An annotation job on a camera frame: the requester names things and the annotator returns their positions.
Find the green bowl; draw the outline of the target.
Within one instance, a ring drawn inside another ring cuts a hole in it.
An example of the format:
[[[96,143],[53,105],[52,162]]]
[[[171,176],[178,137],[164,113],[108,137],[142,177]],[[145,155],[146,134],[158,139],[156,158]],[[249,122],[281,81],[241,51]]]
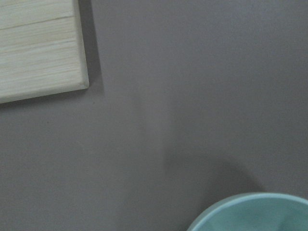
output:
[[[242,193],[203,211],[190,231],[306,231],[308,201],[270,192]]]

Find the wooden cutting board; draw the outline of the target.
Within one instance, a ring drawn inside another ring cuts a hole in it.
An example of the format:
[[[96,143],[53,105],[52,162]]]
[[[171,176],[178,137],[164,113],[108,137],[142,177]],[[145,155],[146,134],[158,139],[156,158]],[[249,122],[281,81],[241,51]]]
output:
[[[78,1],[1,1],[2,103],[89,85]]]

